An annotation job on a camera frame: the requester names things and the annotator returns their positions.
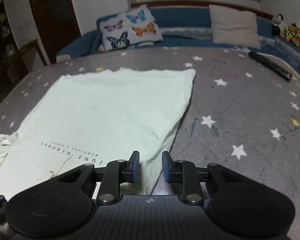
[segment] panda plush toy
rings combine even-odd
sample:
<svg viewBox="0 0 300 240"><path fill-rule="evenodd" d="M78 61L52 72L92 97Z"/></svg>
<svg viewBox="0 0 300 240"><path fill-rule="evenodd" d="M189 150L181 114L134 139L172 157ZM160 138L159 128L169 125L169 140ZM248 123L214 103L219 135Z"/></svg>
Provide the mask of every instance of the panda plush toy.
<svg viewBox="0 0 300 240"><path fill-rule="evenodd" d="M284 32L287 29L286 25L283 22L283 16L282 14L276 14L272 18L272 35L280 35L281 37L285 37Z"/></svg>

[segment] gray bedsheet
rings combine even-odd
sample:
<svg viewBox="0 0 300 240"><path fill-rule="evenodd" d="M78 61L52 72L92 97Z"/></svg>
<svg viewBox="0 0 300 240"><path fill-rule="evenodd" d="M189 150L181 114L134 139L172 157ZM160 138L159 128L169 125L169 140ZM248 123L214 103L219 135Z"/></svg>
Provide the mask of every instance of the gray bedsheet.
<svg viewBox="0 0 300 240"><path fill-rule="evenodd" d="M192 56L202 57L195 61ZM270 186L292 199L296 218L289 232L300 239L300 78L290 83L254 62L246 52L218 48L146 48L99 54L59 63L29 73L0 105L0 133L11 134L61 75L117 70L196 69L192 99L180 124L171 155L197 166L219 163ZM214 80L222 78L226 87ZM211 115L214 128L201 124ZM274 138L270 130L282 135ZM231 156L243 145L247 156ZM153 194L177 190L161 175Z"/></svg>

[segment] blue butterfly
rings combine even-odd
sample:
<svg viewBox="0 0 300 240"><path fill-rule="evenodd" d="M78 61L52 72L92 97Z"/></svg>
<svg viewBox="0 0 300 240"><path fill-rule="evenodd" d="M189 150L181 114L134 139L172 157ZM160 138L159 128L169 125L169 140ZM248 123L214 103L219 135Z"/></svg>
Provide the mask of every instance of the blue butterfly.
<svg viewBox="0 0 300 240"><path fill-rule="evenodd" d="M134 23L134 24L136 24L138 20L141 20L142 22L144 22L146 20L144 10L141 10L140 12L138 12L138 14L136 16L128 14L128 15L126 15L126 18L129 21L131 21L131 23Z"/></svg>
<svg viewBox="0 0 300 240"><path fill-rule="evenodd" d="M110 41L113 49L116 49L118 47L119 43L120 43L120 45L124 44L127 47L130 46L130 41L128 40L128 32L127 31L121 33L119 39L116 39L114 37L107 37L107 40Z"/></svg>

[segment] plush toy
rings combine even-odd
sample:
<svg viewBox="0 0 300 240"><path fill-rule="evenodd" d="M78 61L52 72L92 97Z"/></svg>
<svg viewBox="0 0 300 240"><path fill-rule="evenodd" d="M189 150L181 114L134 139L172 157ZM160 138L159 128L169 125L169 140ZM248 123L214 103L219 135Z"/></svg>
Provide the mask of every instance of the plush toy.
<svg viewBox="0 0 300 240"><path fill-rule="evenodd" d="M286 31L287 27L283 22L282 14L276 14L272 18L272 35L280 35L282 38L285 38L284 32Z"/></svg>
<svg viewBox="0 0 300 240"><path fill-rule="evenodd" d="M292 43L300 49L300 29L297 31L297 36L291 39Z"/></svg>
<svg viewBox="0 0 300 240"><path fill-rule="evenodd" d="M284 35L286 36L286 41L290 42L292 38L297 37L298 27L295 23L292 23L287 26L286 31L284 32Z"/></svg>

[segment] butterfly pillow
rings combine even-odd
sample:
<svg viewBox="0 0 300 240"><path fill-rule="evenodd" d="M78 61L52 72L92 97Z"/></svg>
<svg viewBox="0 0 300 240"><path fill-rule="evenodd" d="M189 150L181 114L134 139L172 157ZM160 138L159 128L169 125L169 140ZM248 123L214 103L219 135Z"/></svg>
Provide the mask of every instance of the butterfly pillow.
<svg viewBox="0 0 300 240"><path fill-rule="evenodd" d="M162 41L162 34L147 5L100 22L104 51L149 46Z"/></svg>

